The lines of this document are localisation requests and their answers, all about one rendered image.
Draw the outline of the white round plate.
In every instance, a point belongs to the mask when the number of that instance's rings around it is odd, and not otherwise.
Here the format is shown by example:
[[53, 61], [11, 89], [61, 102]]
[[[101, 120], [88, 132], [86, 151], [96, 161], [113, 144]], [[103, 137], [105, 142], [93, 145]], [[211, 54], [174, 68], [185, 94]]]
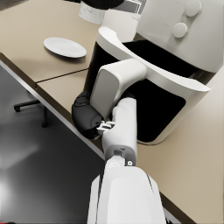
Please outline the white round plate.
[[81, 58], [87, 54], [82, 45], [66, 38], [46, 38], [44, 46], [53, 53], [69, 58]]

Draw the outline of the black office chair base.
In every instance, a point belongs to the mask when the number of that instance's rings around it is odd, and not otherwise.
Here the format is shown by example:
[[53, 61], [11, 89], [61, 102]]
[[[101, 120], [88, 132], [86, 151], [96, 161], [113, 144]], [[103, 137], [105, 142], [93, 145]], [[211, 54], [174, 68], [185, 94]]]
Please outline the black office chair base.
[[[22, 107], [27, 107], [27, 106], [32, 106], [32, 105], [36, 105], [36, 104], [40, 104], [41, 102], [39, 100], [33, 100], [33, 101], [27, 101], [27, 102], [22, 102], [22, 103], [19, 103], [19, 104], [16, 104], [14, 105], [14, 110], [16, 112], [20, 112], [20, 109]], [[41, 123], [41, 126], [43, 128], [46, 128], [47, 125], [48, 125], [48, 115], [47, 115], [47, 107], [44, 106], [44, 120], [43, 122]]]

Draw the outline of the pale air fryer body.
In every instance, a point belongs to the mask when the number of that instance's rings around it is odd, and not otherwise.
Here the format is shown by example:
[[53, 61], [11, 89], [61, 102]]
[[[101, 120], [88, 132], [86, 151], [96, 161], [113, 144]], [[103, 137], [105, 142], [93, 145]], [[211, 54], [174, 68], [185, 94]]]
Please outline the pale air fryer body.
[[151, 64], [182, 77], [223, 65], [224, 0], [147, 0], [133, 41], [125, 45]]

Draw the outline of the white marbled plant pot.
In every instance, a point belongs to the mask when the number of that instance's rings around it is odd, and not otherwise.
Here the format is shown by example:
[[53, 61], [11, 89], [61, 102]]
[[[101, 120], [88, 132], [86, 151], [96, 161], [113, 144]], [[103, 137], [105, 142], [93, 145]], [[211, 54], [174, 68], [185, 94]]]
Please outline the white marbled plant pot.
[[101, 25], [104, 19], [105, 10], [96, 9], [84, 3], [83, 1], [80, 2], [80, 10], [79, 16], [96, 25]]

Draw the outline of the grey framed panel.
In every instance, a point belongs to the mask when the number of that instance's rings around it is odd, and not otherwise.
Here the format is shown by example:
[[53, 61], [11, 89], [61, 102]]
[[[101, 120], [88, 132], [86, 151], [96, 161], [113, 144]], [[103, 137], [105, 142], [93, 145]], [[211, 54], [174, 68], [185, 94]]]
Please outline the grey framed panel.
[[135, 14], [141, 14], [147, 0], [124, 0], [122, 4], [115, 7], [118, 11], [127, 11]]

